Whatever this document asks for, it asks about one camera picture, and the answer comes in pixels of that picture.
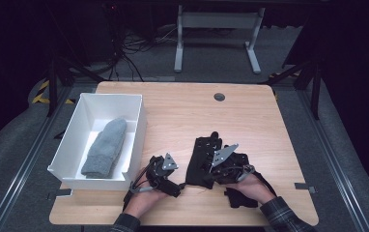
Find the tripod leg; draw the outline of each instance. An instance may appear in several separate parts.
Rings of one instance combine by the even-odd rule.
[[[318,117],[318,102],[320,99],[320,87],[321,87],[321,74],[319,66],[316,66],[316,72],[313,80],[313,89],[311,96],[311,111],[316,120],[320,120]]]
[[[74,68],[80,73],[83,73],[84,75],[90,77],[91,79],[95,80],[97,83],[100,83],[102,81],[108,81],[106,79],[103,79],[101,76],[85,69],[84,67],[81,67],[77,64],[75,64],[73,61],[68,60],[66,58],[59,57],[58,63],[59,66],[62,68],[61,74],[64,76],[64,78],[68,81],[67,83],[73,83],[73,77],[71,76],[71,72],[68,70],[68,68]]]
[[[47,117],[52,115],[58,105],[56,78],[56,64],[55,60],[52,60],[51,67],[49,69],[49,111]]]
[[[287,78],[288,76],[304,69],[305,67],[307,67],[311,62],[310,61],[307,61],[307,62],[304,62],[302,64],[299,64],[299,65],[296,65],[288,70],[286,70],[285,72],[282,72],[281,74],[278,74],[276,75],[274,78],[271,78],[267,81],[264,81],[264,82],[259,82],[257,84],[267,84],[269,86],[277,83],[278,81],[284,79],[284,78]]]
[[[299,73],[296,82],[294,82],[294,87],[296,90],[305,90],[308,84],[311,82],[311,79],[314,77],[315,72],[316,66],[313,64],[304,67]]]

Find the wooden table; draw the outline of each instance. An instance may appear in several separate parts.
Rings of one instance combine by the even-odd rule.
[[[284,197],[296,214],[315,225],[318,216],[304,183],[296,154],[269,86],[203,83],[102,82],[97,93],[141,94],[148,126],[142,166],[151,156],[170,152],[179,165],[169,180],[179,184],[193,151],[194,140],[217,131],[224,144],[239,143],[238,153]],[[214,99],[222,93],[224,101]],[[143,225],[268,225],[261,211],[230,208],[225,187],[186,186],[178,198],[169,197],[141,218]],[[57,197],[50,214],[54,224],[112,224],[122,211],[125,192],[74,190]]]

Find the white box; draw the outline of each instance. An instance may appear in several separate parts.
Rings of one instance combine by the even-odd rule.
[[[86,179],[81,174],[91,145],[113,119],[127,120],[127,133],[110,179]],[[48,171],[71,189],[128,190],[140,168],[146,132],[141,95],[81,94]]]

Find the dark background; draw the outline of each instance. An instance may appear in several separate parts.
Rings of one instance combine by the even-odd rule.
[[[84,66],[110,58],[101,3],[0,1],[0,130],[28,107],[28,94],[54,54]],[[125,26],[148,40],[157,27],[176,23],[173,5],[121,5],[118,10]],[[323,80],[369,174],[369,1],[338,3],[327,14],[297,6],[267,8],[262,26],[304,24],[286,64],[314,54],[322,58]]]

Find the person's arm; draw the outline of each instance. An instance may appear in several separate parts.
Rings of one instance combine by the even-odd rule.
[[[278,232],[312,232],[314,227],[299,219],[284,199],[274,196],[269,189],[253,174],[236,184],[228,184],[227,188],[240,191],[248,198],[262,204],[260,210],[266,216],[271,227]]]
[[[142,182],[143,184],[140,186],[141,188],[149,186],[149,183],[146,181],[146,175],[143,175],[138,183]],[[139,220],[140,217],[142,217],[142,215],[144,215],[146,212],[152,209],[152,207],[154,207],[154,205],[159,200],[167,196],[168,195],[166,193],[156,189],[135,193],[129,200],[127,207],[116,219],[110,231],[112,232],[137,231],[140,226]]]

